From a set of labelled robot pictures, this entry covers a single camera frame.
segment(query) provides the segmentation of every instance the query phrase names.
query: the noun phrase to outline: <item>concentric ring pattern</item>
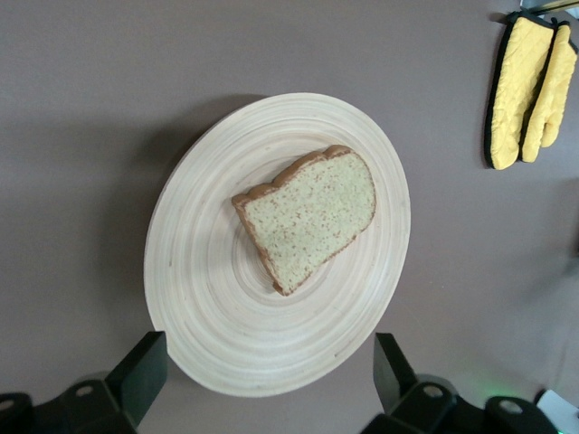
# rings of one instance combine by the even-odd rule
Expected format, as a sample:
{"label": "concentric ring pattern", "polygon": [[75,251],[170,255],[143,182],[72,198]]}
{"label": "concentric ring pattern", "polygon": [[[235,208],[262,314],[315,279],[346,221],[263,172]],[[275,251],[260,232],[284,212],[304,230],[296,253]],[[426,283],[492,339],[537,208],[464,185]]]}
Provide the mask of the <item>concentric ring pattern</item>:
{"label": "concentric ring pattern", "polygon": [[[375,218],[294,294],[280,296],[231,197],[333,144],[360,154],[375,181]],[[339,366],[372,333],[400,278],[410,235],[402,165],[376,123],[325,95],[279,95],[241,108],[182,159],[147,236],[145,290],[169,355],[214,391],[261,397]]]}

